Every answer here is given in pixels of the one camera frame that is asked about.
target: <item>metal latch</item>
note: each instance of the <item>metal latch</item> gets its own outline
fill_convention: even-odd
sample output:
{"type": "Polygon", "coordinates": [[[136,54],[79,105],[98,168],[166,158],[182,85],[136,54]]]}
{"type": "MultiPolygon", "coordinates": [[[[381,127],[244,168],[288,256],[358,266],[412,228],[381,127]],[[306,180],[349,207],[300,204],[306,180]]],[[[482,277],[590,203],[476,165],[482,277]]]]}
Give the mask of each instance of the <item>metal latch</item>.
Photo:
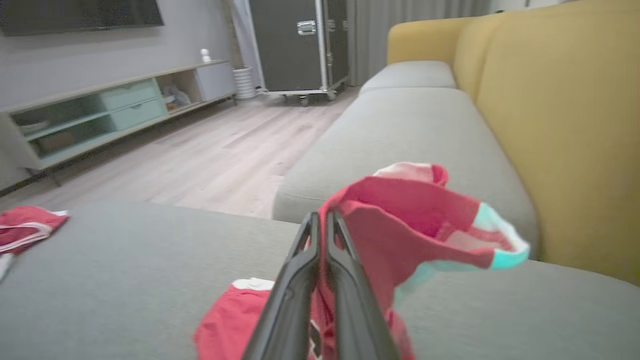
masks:
{"type": "Polygon", "coordinates": [[[315,20],[298,21],[298,35],[300,35],[301,37],[305,37],[307,35],[315,35],[315,34],[316,34],[315,20]]]}

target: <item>gray sofa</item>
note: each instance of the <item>gray sofa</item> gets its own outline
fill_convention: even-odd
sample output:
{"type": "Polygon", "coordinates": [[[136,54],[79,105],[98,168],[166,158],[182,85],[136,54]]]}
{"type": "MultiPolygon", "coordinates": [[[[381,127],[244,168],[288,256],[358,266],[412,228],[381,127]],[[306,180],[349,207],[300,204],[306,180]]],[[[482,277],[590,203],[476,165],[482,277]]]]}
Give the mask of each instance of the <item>gray sofa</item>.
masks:
{"type": "MultiPolygon", "coordinates": [[[[191,335],[236,279],[274,279],[296,224],[146,203],[71,209],[0,284],[0,359],[194,360],[191,335]]],[[[640,354],[640,288],[528,261],[440,274],[398,307],[417,359],[640,354]]]]}
{"type": "Polygon", "coordinates": [[[341,188],[393,163],[437,163],[449,172],[449,188],[494,207],[531,244],[531,258],[537,259],[531,200],[471,98],[449,88],[452,77],[444,63],[400,65],[406,64],[393,64],[371,79],[287,173],[273,218],[300,223],[341,188]],[[410,79],[419,69],[423,77],[410,79]]]}

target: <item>sofa cushion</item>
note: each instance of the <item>sofa cushion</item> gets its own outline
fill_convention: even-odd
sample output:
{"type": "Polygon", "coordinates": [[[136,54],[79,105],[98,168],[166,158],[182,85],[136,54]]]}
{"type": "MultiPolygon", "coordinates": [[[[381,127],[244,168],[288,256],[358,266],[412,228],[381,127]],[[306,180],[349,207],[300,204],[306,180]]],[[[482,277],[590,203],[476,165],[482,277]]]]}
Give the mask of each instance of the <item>sofa cushion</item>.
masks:
{"type": "Polygon", "coordinates": [[[360,93],[408,87],[456,88],[456,81],[451,68],[442,61],[405,61],[385,67],[367,81],[360,93]]]}
{"type": "Polygon", "coordinates": [[[511,14],[504,12],[480,16],[466,25],[460,33],[453,72],[458,88],[472,99],[477,97],[486,53],[493,35],[511,14]]]}
{"type": "Polygon", "coordinates": [[[512,13],[489,46],[477,97],[538,210],[545,261],[636,285],[638,29],[637,0],[512,13]]]}
{"type": "Polygon", "coordinates": [[[462,29],[474,17],[397,24],[389,31],[387,63],[438,60],[453,64],[462,29]]]}
{"type": "Polygon", "coordinates": [[[449,188],[493,206],[536,256],[536,215],[518,175],[469,96],[449,88],[362,94],[285,176],[273,218],[301,222],[341,188],[398,161],[443,165],[449,188]]]}
{"type": "Polygon", "coordinates": [[[440,274],[398,309],[417,359],[616,359],[640,354],[640,288],[527,261],[440,274]]]}
{"type": "MultiPolygon", "coordinates": [[[[71,209],[0,284],[3,360],[196,359],[239,278],[275,279],[298,226],[145,203],[71,209]]],[[[640,289],[528,261],[440,274],[400,304],[418,359],[637,359],[640,289]]]]}
{"type": "Polygon", "coordinates": [[[236,279],[275,279],[298,225],[145,203],[71,209],[0,283],[0,358],[193,360],[236,279]]]}

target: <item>gray curtain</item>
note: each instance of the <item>gray curtain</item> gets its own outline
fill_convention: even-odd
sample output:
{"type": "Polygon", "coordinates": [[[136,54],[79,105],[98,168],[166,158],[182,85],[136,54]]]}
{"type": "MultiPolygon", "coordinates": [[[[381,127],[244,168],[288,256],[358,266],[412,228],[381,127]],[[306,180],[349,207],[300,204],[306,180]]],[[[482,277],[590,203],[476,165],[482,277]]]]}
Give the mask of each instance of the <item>gray curtain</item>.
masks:
{"type": "Polygon", "coordinates": [[[387,64],[393,25],[488,13],[490,0],[348,0],[350,85],[362,85],[387,64]]]}

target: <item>white vase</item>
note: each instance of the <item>white vase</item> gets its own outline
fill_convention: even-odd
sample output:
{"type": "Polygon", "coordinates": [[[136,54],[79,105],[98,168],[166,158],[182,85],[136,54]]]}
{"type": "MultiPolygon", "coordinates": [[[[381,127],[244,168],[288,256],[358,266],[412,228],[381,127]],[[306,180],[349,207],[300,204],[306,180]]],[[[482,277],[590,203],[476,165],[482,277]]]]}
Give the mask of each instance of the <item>white vase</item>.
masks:
{"type": "Polygon", "coordinates": [[[255,85],[251,76],[251,68],[234,69],[234,79],[236,81],[236,99],[248,100],[256,97],[255,85]]]}

